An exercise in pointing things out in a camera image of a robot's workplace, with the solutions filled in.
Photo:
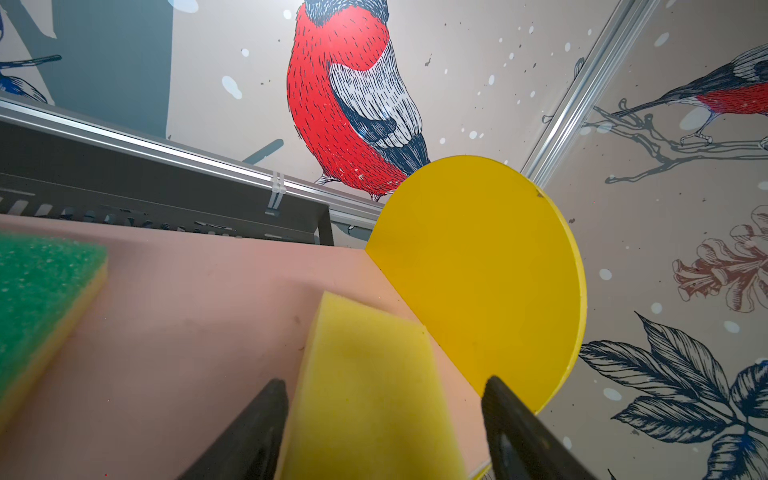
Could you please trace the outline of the green yellow sponge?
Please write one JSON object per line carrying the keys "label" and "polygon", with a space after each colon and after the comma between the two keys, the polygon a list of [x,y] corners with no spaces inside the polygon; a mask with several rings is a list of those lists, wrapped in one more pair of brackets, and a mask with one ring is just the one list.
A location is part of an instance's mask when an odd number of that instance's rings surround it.
{"label": "green yellow sponge", "polygon": [[1,235],[1,428],[15,417],[107,279],[98,244]]}

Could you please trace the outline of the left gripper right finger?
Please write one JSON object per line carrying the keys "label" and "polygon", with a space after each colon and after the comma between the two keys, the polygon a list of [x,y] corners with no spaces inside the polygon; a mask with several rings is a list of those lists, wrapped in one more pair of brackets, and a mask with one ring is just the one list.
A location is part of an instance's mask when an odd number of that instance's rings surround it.
{"label": "left gripper right finger", "polygon": [[497,479],[594,480],[499,377],[486,382],[481,409]]}

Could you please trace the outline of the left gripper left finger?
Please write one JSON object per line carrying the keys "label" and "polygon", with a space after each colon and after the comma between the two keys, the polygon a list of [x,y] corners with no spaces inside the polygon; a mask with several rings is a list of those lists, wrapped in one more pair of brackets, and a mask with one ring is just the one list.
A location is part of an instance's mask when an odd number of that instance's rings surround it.
{"label": "left gripper left finger", "polygon": [[274,479],[288,412],[285,382],[270,380],[179,479]]}

